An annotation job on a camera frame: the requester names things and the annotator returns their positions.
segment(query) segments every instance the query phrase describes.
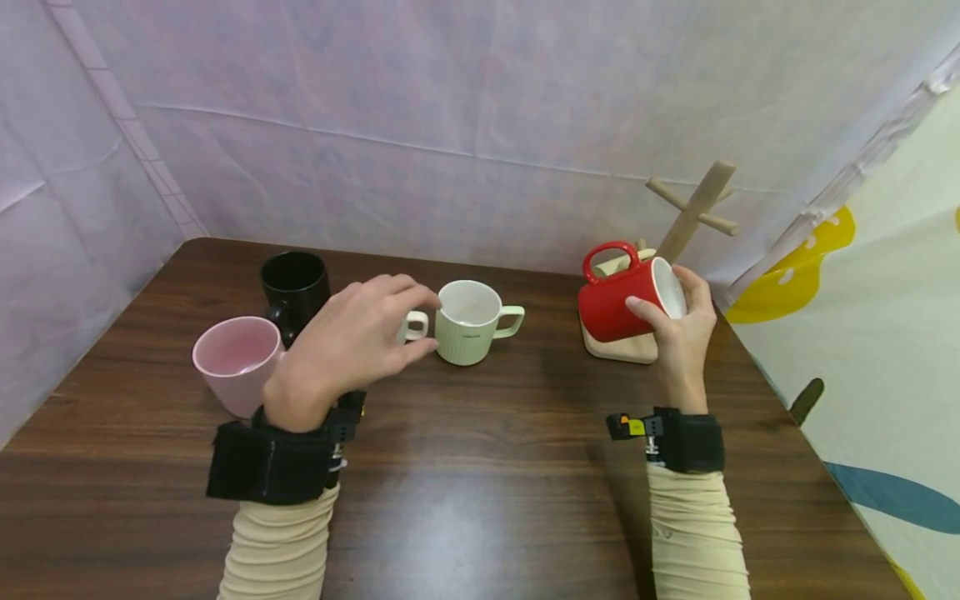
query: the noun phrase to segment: black mug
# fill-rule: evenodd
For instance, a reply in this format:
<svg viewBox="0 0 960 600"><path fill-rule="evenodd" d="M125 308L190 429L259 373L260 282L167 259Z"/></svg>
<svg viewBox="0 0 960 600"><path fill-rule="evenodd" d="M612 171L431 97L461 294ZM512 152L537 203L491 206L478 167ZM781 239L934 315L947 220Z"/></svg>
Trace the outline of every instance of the black mug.
<svg viewBox="0 0 960 600"><path fill-rule="evenodd" d="M280 330L285 348L330 300L326 265L310 252L283 252L267 260L260 283L270 303L264 316Z"/></svg>

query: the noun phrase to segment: wooden mug stand base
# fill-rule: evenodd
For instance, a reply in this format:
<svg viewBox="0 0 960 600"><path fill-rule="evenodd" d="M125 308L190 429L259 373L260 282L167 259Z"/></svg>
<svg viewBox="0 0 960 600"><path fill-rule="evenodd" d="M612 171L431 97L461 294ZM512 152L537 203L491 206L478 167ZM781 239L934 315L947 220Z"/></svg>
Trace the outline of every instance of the wooden mug stand base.
<svg viewBox="0 0 960 600"><path fill-rule="evenodd" d="M657 251L646 249L638 252L640 259L650 258ZM594 265L594 271L599 271L599 276L611 276L614 273L623 271L630 265L629 256L620 256L614 260L608 260L598 265ZM607 360L619 360L627 363L639 363L649 365L657 360L657 342L654 341L654 334L647 333L638 335L634 338L617 340L616 342L597 342L587 333L583 323L580 323L580 329L584 332L584 346L587 352L597 358L606 358Z"/></svg>

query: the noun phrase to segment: hand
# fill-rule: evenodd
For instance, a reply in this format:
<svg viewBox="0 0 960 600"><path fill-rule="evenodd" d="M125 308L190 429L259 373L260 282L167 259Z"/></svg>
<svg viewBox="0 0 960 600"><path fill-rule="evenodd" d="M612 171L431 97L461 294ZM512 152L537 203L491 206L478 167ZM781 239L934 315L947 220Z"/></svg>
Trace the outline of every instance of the hand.
<svg viewBox="0 0 960 600"><path fill-rule="evenodd" d="M705 415L704 363L717 316L707 282L684 267L674 266L673 272L686 293L685 317L671 319L655 304L633 296L627 298L627 308L654 328L659 352L655 369L667 406L685 415Z"/></svg>
<svg viewBox="0 0 960 600"><path fill-rule="evenodd" d="M337 398L397 374L437 348L423 338L399 346L396 335L417 306L440 298L407 275L351 283L327 301L300 333L263 388L264 412L274 427L312 431Z"/></svg>

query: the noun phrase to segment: right hand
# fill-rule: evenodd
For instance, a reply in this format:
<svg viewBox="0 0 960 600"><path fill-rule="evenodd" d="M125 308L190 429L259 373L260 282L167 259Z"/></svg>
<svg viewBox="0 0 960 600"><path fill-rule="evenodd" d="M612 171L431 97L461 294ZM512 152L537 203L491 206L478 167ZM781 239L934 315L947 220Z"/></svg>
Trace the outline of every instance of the right hand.
<svg viewBox="0 0 960 600"><path fill-rule="evenodd" d="M705 415L704 363L717 316L707 282L684 267L675 265L673 272L686 294L685 317L671 319L655 304L634 296L627 298L627 308L654 328L659 352L654 368L666 405L685 415Z"/></svg>

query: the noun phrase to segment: ribbed white mug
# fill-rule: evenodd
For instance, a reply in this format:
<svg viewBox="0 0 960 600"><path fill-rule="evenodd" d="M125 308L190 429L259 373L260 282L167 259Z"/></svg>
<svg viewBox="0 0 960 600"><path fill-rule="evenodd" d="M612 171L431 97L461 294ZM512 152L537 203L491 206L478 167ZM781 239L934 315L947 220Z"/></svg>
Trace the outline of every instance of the ribbed white mug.
<svg viewBox="0 0 960 600"><path fill-rule="evenodd" d="M437 353L448 363L466 367L482 361L493 340L509 338L520 330L524 310L504 306L503 300L486 283L460 279L440 290L442 307L435 317ZM515 316L514 324L497 329L500 319Z"/></svg>

